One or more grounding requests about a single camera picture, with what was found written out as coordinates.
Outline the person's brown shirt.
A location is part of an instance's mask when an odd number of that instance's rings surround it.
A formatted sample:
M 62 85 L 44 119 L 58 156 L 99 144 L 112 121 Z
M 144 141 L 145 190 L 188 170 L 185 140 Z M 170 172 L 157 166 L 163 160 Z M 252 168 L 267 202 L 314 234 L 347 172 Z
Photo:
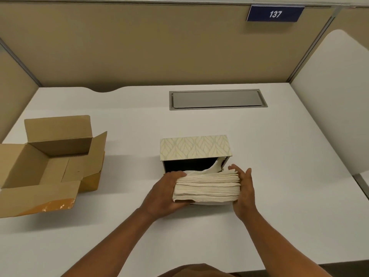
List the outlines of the person's brown shirt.
M 213 266 L 202 264 L 187 264 L 171 269 L 158 277 L 235 277 Z

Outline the person's left hand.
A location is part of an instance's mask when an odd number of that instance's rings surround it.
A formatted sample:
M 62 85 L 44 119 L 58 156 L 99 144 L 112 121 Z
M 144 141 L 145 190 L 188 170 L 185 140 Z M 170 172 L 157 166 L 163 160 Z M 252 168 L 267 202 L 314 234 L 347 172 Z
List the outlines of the person's left hand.
M 174 213 L 170 212 L 170 203 L 174 201 L 174 188 L 177 180 L 186 175 L 182 171 L 165 173 L 146 195 L 138 213 L 151 222 Z

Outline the white side partition panel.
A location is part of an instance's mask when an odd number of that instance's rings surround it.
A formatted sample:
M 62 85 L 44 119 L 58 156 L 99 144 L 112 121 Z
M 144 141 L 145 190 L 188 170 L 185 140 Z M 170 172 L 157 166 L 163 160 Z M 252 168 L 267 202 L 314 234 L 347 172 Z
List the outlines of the white side partition panel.
M 348 171 L 369 171 L 369 50 L 334 30 L 291 86 Z

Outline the open brown cardboard box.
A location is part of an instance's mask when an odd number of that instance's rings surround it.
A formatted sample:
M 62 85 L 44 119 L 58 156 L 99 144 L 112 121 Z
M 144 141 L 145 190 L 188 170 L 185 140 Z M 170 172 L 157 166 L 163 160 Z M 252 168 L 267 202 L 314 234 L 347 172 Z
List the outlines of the open brown cardboard box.
M 73 208 L 97 191 L 107 131 L 89 115 L 24 120 L 27 143 L 0 144 L 0 219 Z

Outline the blue number sign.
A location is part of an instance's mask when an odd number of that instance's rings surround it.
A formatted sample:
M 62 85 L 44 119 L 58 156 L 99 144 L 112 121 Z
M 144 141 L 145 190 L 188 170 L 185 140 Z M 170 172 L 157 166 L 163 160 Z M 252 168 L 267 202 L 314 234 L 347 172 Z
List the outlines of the blue number sign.
M 252 5 L 247 22 L 296 23 L 305 6 Z

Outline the stack of cream tissues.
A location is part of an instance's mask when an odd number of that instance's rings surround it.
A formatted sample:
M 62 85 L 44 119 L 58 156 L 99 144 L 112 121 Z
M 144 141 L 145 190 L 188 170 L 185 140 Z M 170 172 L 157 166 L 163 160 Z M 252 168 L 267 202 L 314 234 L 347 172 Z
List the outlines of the stack of cream tissues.
M 229 157 L 185 160 L 191 170 L 177 180 L 173 201 L 190 200 L 200 205 L 225 205 L 237 200 L 240 179 L 235 169 L 225 169 Z

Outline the person's left forearm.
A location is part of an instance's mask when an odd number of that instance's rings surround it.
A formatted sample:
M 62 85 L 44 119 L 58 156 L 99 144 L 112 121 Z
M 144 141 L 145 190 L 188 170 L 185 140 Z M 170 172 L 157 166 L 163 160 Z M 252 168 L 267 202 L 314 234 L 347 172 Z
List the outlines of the person's left forearm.
M 136 209 L 61 277 L 118 277 L 135 245 L 157 218 Z

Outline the person's right hand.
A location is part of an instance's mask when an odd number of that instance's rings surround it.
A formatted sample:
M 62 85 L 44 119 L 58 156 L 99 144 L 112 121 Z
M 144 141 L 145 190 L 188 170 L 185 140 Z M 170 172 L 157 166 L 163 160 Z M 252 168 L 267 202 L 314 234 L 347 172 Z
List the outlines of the person's right hand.
M 240 194 L 236 201 L 233 202 L 233 210 L 238 217 L 238 219 L 247 225 L 249 218 L 257 213 L 257 208 L 255 204 L 255 190 L 252 181 L 252 190 L 242 190 L 242 176 L 244 171 L 241 168 L 232 164 L 228 166 L 228 169 L 234 169 L 240 179 Z

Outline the person's right forearm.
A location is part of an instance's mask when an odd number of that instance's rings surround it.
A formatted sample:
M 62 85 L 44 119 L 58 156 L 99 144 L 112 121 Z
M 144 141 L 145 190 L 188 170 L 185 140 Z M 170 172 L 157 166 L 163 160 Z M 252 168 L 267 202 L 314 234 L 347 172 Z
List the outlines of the person's right forearm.
M 332 277 L 296 249 L 256 210 L 242 219 L 270 277 Z

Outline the leaf patterned tissue box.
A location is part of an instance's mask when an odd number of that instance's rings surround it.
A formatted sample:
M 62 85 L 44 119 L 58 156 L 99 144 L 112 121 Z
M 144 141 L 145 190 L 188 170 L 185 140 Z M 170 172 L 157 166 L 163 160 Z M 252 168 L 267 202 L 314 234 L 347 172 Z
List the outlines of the leaf patterned tissue box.
M 226 135 L 178 137 L 160 140 L 160 161 L 163 163 L 165 172 L 191 170 L 185 164 L 185 160 L 188 159 L 230 158 L 232 155 Z

